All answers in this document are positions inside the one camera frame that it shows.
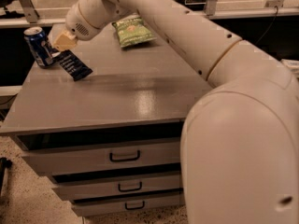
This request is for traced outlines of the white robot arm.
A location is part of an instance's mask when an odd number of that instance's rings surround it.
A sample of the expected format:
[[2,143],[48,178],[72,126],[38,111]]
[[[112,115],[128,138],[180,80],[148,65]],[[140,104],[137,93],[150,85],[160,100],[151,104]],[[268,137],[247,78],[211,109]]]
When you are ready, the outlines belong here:
[[180,141],[189,224],[298,224],[299,84],[281,62],[173,0],[78,0],[56,49],[134,12],[211,86]]

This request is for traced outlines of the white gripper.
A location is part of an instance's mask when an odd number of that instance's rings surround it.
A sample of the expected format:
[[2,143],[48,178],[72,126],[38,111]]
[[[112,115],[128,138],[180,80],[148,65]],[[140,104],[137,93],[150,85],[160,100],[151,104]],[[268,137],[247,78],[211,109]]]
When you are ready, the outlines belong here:
[[100,29],[91,26],[80,12],[79,4],[74,4],[65,17],[65,27],[53,42],[53,46],[59,51],[74,48],[78,40],[88,41],[100,33]]

